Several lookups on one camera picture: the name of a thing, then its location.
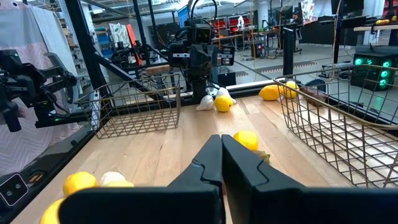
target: desk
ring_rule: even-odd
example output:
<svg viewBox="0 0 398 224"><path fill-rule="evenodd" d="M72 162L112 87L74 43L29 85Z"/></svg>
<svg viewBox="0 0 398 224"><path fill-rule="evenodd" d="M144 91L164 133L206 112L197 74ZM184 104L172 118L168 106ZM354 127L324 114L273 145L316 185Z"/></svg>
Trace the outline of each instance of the desk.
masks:
<svg viewBox="0 0 398 224"><path fill-rule="evenodd" d="M371 26L365 26L365 27L355 27L354 31L370 31L372 30ZM374 26L373 30L395 30L395 33L397 32L396 30L398 30L398 24L393 24L393 25L385 25L385 26ZM364 37L364 33L362 34L358 34L358 38L356 41L357 45L362 45L363 44L363 37ZM394 40L391 40L394 37L393 31L391 32L390 35L390 41L389 41L389 45L395 45L392 44L394 42Z"/></svg>
<svg viewBox="0 0 398 224"><path fill-rule="evenodd" d="M234 47L235 47L235 50L238 51L236 48L238 46L236 38L238 38L238 37L242 37L242 34L231 35L231 36L227 36L227 37L217 37L217 38L213 38L211 41L214 43L214 42L221 41L221 40L234 39Z"/></svg>
<svg viewBox="0 0 398 224"><path fill-rule="evenodd" d="M137 187L166 186L191 163L212 134L233 135L242 129L257 132L260 149L271 154L271 165L304 185L350 186L286 128L279 101L262 101L259 96L237 100L228 113L184 106L176 129L109 139L94 137L12 224L37 224L44 210L62 198L62 185L70 174L87 171L100 179L105 172L117 170ZM227 223L231 223L228 210Z"/></svg>
<svg viewBox="0 0 398 224"><path fill-rule="evenodd" d="M265 34L265 35L267 35L267 34L276 34L278 32L279 32L278 30L265 30L265 31L262 31L262 32L254 32L253 35L258 35L258 34Z"/></svg>
<svg viewBox="0 0 398 224"><path fill-rule="evenodd" d="M370 31L372 27L355 27L354 31ZM388 29L398 29L398 24L396 25L386 25L386 26L374 26L373 30L388 30Z"/></svg>

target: lemon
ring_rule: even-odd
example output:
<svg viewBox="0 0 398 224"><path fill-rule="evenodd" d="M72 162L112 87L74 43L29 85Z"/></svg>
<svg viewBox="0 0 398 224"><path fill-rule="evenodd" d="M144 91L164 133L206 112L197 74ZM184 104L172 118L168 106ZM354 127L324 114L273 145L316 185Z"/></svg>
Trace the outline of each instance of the lemon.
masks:
<svg viewBox="0 0 398 224"><path fill-rule="evenodd" d="M51 204L43 213L40 224L59 224L58 210L65 199L59 199Z"/></svg>
<svg viewBox="0 0 398 224"><path fill-rule="evenodd" d="M260 92L259 96L263 100L278 100L279 90L278 85L267 85Z"/></svg>
<svg viewBox="0 0 398 224"><path fill-rule="evenodd" d="M233 105L232 98L226 95L219 96L214 101L214 105L219 112L228 112Z"/></svg>
<svg viewBox="0 0 398 224"><path fill-rule="evenodd" d="M103 187L134 187L134 184L126 180L117 180L104 184Z"/></svg>
<svg viewBox="0 0 398 224"><path fill-rule="evenodd" d="M238 131L234 135L234 139L252 151L258 150L259 148L259 138L257 134L252 131Z"/></svg>
<svg viewBox="0 0 398 224"><path fill-rule="evenodd" d="M83 189L97 187L95 177L87 172L77 172L70 175L63 184L63 194L65 197Z"/></svg>
<svg viewBox="0 0 398 224"><path fill-rule="evenodd" d="M299 89L299 86L297 86L297 84L294 81L288 81L288 82L286 82L286 85L293 89L296 89L296 90ZM279 87L279 93L288 98L295 98L297 96L297 92L295 92L289 88L286 88L284 86Z"/></svg>

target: black pole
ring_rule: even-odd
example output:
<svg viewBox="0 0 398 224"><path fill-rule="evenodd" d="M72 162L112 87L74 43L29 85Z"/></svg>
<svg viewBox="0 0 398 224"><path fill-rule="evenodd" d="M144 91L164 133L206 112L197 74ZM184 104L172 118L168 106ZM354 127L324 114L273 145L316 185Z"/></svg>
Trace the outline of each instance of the black pole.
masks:
<svg viewBox="0 0 398 224"><path fill-rule="evenodd" d="M109 21L115 21L118 19L127 19L128 17L126 16L107 16L104 18L99 18L99 19L93 19L93 23L101 23L101 22L109 22Z"/></svg>
<svg viewBox="0 0 398 224"><path fill-rule="evenodd" d="M388 0L388 12L387 12L387 19L391 19L395 15L394 11L394 1Z"/></svg>
<svg viewBox="0 0 398 224"><path fill-rule="evenodd" d="M149 53L148 53L148 48L147 48L147 41L145 39L144 28L142 26L142 20L141 20L141 15L139 14L139 8L138 8L137 0L132 0L132 3L134 5L134 11L136 13L139 35L141 37L142 48L144 49L145 61L146 61L146 64L149 65L150 62L149 62Z"/></svg>
<svg viewBox="0 0 398 224"><path fill-rule="evenodd" d="M157 46L159 44L159 38L157 37L155 15L154 15L154 10L152 8L152 0L148 0L148 6L149 6L150 19L152 20L152 30L154 31L155 47L157 49L160 49L160 47Z"/></svg>
<svg viewBox="0 0 398 224"><path fill-rule="evenodd" d="M335 48L334 48L334 55L333 55L333 63L338 62L338 51L340 49L340 31L341 31L341 20L343 19L343 9L344 9L344 0L340 0L340 7L337 12L337 23L336 27L336 38L335 38Z"/></svg>
<svg viewBox="0 0 398 224"><path fill-rule="evenodd" d="M293 74L294 31L283 28L284 35L284 70L283 75Z"/></svg>
<svg viewBox="0 0 398 224"><path fill-rule="evenodd" d="M274 18L272 17L272 0L269 1L269 18L271 18L271 26L274 26Z"/></svg>
<svg viewBox="0 0 398 224"><path fill-rule="evenodd" d="M88 32L86 19L81 9L80 0L67 0L65 5L68 8L70 20L75 28L75 35L79 42L79 47L83 59L85 61L88 75L90 76L91 84L94 89L106 84L104 76L101 72L100 65L96 60L93 60L95 48L91 41L91 36Z"/></svg>

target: wire basket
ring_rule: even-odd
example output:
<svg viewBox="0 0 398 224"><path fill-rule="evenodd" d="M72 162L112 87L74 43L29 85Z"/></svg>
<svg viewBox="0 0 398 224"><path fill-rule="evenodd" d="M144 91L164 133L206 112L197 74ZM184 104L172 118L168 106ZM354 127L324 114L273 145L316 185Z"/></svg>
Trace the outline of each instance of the wire basket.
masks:
<svg viewBox="0 0 398 224"><path fill-rule="evenodd" d="M396 71L352 65L274 79L287 127L353 185L397 187ZM325 74L323 83L299 83Z"/></svg>
<svg viewBox="0 0 398 224"><path fill-rule="evenodd" d="M176 128L180 75L152 75L103 85L76 103L100 139Z"/></svg>

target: cable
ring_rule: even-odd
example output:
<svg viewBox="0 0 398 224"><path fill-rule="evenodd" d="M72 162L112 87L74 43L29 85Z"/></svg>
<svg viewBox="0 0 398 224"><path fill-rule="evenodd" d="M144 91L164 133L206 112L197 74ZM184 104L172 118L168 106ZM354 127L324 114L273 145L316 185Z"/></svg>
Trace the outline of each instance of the cable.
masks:
<svg viewBox="0 0 398 224"><path fill-rule="evenodd" d="M251 5L250 5L250 26L251 26L251 43L253 46L253 53L254 53L254 58L253 58L253 67L254 71L257 71L256 69L256 57L257 57L257 47L254 45L254 33L253 33L253 0L251 0ZM254 82L256 81L257 78L257 72L254 72Z"/></svg>
<svg viewBox="0 0 398 224"><path fill-rule="evenodd" d="M62 110L63 112L65 112L65 114L58 114L58 113L55 113L55 114L54 114L55 117L57 117L57 118L69 118L70 112L69 112L67 109L61 107L57 102L54 102L54 104L55 104L55 106L56 106L58 109L60 109L60 110Z"/></svg>
<svg viewBox="0 0 398 224"><path fill-rule="evenodd" d="M195 6L196 6L196 4L198 3L198 1L199 1L199 0L196 0L196 1L193 3L192 10L191 10L191 19L193 19L193 10L195 9ZM216 21L216 19L217 19L217 3L216 3L215 0L212 0L212 1L213 1L213 3L214 3L214 7L215 7L214 21Z"/></svg>
<svg viewBox="0 0 398 224"><path fill-rule="evenodd" d="M184 72L182 71L182 68L180 67L180 71L181 71L181 75L182 75L182 77L184 77L184 79L185 79L185 83L188 83L188 85L193 89L193 87L191 86L191 83L189 83L188 82L188 79L185 77L185 75L184 75Z"/></svg>
<svg viewBox="0 0 398 224"><path fill-rule="evenodd" d="M201 17L201 16L198 16L196 13L194 13L194 12L192 12L197 18L199 18L199 17Z"/></svg>
<svg viewBox="0 0 398 224"><path fill-rule="evenodd" d="M332 59L331 67L332 67L332 68L335 67L336 30L337 30L337 25L338 25L337 22L338 22L338 14L339 14L339 11L340 11L340 4L341 4L341 0L340 0L339 3L338 3L338 6L337 6L337 16L336 16L336 18L335 18L335 29L334 29L335 34L334 34L334 39L333 39L333 50L332 50L332 54L331 54L331 59ZM334 78L334 76L335 76L335 73L332 72L332 76L330 77L329 82Z"/></svg>

